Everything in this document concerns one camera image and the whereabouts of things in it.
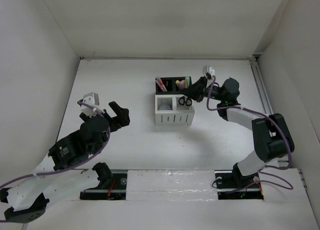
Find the green highlighter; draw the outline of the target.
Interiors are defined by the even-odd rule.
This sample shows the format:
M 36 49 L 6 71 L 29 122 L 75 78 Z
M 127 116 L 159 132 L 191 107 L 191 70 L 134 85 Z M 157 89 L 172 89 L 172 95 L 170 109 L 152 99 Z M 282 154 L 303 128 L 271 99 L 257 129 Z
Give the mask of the green highlighter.
M 187 89 L 190 86 L 190 77 L 185 77 L 184 86 Z

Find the pink highlighter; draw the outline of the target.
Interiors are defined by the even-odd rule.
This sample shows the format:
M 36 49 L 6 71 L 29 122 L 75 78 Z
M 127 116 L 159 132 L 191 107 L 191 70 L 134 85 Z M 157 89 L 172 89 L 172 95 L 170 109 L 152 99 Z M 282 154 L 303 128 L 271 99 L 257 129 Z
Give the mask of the pink highlighter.
M 185 88 L 185 80 L 176 80 L 176 82 L 180 82 L 180 89 L 179 90 L 182 90 Z

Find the black handled scissors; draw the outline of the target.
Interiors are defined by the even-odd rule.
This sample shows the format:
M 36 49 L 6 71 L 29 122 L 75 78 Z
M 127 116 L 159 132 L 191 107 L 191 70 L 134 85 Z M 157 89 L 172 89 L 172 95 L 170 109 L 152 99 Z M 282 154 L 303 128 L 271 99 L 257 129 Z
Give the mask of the black handled scissors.
M 181 106 L 191 106 L 192 105 L 192 99 L 190 97 L 187 97 L 187 96 L 181 96 L 179 99 L 178 99 L 178 104 L 181 105 Z

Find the yellow highlighter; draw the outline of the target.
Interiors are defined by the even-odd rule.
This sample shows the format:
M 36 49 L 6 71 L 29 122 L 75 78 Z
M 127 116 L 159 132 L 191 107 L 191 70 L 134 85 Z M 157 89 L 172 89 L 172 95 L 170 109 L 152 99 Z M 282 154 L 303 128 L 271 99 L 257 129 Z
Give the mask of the yellow highlighter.
M 176 89 L 179 90 L 180 89 L 180 82 L 176 82 Z

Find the clear jar of clips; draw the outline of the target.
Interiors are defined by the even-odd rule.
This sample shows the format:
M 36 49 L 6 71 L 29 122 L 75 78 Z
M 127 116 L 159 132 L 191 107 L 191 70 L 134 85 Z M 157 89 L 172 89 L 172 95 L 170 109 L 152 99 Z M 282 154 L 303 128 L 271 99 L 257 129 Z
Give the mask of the clear jar of clips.
M 159 107 L 159 110 L 160 110 L 160 111 L 170 111 L 170 110 L 172 110 L 172 108 L 171 108 L 170 105 L 161 105 L 161 106 Z

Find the orange pen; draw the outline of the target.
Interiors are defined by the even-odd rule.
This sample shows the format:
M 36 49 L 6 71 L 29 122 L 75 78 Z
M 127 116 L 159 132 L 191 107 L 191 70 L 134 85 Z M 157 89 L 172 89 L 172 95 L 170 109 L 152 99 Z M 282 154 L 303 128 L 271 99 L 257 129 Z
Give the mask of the orange pen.
M 167 91 L 167 89 L 166 89 L 165 85 L 163 84 L 163 81 L 162 81 L 162 79 L 161 79 L 161 78 L 159 78 L 159 82 L 161 83 L 161 85 L 162 85 L 162 87 L 163 87 L 164 91 L 166 92 L 166 91 Z

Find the pink red pen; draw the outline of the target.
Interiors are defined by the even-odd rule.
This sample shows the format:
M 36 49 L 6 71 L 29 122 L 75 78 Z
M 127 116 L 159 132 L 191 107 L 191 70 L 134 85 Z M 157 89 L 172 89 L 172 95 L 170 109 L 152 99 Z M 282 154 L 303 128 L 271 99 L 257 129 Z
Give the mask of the pink red pen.
M 163 85 L 158 81 L 158 79 L 155 79 L 156 84 L 159 86 L 159 88 L 165 92 L 165 89 L 163 88 Z

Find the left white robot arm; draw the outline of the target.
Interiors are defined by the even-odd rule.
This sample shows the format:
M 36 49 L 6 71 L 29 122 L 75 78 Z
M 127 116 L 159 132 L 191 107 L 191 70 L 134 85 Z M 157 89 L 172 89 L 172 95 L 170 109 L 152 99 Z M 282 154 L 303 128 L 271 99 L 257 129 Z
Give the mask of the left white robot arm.
M 98 108 L 92 97 L 84 97 L 80 105 L 80 128 L 57 141 L 41 163 L 27 174 L 0 186 L 0 200 L 9 205 L 3 223 L 29 223 L 42 216 L 46 209 L 78 191 L 90 188 L 106 190 L 107 199 L 114 199 L 117 180 L 105 162 L 99 162 L 80 175 L 62 183 L 60 174 L 86 164 L 108 144 L 111 133 L 130 124 L 129 110 L 115 101 L 109 103 L 115 112 L 110 117 Z

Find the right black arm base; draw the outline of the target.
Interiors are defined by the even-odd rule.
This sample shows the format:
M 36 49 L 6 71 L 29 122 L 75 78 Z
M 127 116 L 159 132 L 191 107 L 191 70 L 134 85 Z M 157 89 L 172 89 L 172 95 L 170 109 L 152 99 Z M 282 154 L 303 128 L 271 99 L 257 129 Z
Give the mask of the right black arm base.
M 216 170 L 212 187 L 217 190 L 218 200 L 263 200 L 263 192 L 259 183 L 254 183 L 254 173 L 245 177 L 238 177 L 232 170 Z

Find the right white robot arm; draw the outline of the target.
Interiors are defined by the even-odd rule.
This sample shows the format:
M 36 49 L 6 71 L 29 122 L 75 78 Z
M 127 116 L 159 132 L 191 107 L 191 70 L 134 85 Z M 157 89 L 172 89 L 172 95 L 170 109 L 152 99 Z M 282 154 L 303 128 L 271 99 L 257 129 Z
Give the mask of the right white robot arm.
M 232 183 L 238 187 L 244 186 L 250 175 L 270 167 L 269 162 L 276 158 L 287 156 L 288 165 L 284 169 L 291 168 L 295 145 L 284 117 L 279 113 L 266 115 L 242 107 L 237 100 L 240 94 L 237 80 L 228 78 L 221 86 L 215 83 L 215 77 L 211 80 L 209 83 L 206 77 L 200 77 L 194 84 L 181 89 L 180 93 L 196 102 L 201 102 L 203 98 L 218 100 L 214 110 L 222 119 L 252 132 L 253 152 L 234 165 Z

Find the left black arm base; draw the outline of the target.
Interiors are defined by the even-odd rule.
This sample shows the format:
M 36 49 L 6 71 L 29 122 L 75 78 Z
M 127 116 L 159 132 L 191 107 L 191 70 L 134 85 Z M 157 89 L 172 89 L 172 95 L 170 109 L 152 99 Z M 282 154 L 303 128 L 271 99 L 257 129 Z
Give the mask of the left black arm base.
M 126 200 L 128 171 L 110 170 L 106 163 L 97 163 L 99 184 L 80 192 L 80 200 Z

